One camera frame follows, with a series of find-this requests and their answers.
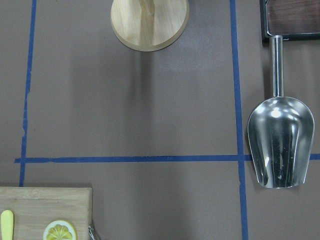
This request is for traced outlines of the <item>wooden mug tree stand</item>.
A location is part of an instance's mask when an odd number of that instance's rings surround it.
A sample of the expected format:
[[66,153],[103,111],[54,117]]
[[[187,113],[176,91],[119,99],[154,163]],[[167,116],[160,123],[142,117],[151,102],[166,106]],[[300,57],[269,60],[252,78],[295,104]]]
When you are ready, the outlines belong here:
[[153,52],[182,35],[189,13],[187,0],[114,0],[110,20],[114,34],[124,45]]

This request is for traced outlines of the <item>metal scoop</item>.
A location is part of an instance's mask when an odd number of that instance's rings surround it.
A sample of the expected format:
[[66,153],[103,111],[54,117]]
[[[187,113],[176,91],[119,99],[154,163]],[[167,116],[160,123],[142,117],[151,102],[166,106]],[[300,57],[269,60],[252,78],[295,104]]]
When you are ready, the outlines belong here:
[[302,101],[284,95],[283,37],[271,36],[272,97],[251,113],[247,134],[258,183],[268,189],[304,184],[315,121]]

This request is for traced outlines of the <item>double lemon slice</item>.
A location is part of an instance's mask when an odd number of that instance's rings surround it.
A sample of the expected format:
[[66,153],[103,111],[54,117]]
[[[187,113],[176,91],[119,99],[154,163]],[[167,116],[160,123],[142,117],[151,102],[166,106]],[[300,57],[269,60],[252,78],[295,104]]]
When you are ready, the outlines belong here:
[[74,226],[66,220],[55,220],[50,222],[42,236],[43,240],[77,240]]

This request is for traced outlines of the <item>wooden cutting board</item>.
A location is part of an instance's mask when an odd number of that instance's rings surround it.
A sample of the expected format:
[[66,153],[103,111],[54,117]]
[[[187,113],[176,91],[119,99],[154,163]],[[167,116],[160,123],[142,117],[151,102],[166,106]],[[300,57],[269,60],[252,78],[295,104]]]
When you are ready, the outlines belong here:
[[0,211],[13,212],[14,240],[42,240],[53,221],[71,223],[78,240],[89,240],[92,224],[90,187],[8,187],[0,188]]

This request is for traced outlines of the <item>yellow plastic knife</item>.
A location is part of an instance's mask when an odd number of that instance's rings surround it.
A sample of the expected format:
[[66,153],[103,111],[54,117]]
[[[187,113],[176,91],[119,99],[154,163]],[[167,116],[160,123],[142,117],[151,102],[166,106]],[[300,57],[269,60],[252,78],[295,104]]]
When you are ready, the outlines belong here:
[[11,210],[4,210],[0,215],[0,231],[2,240],[13,240],[14,214]]

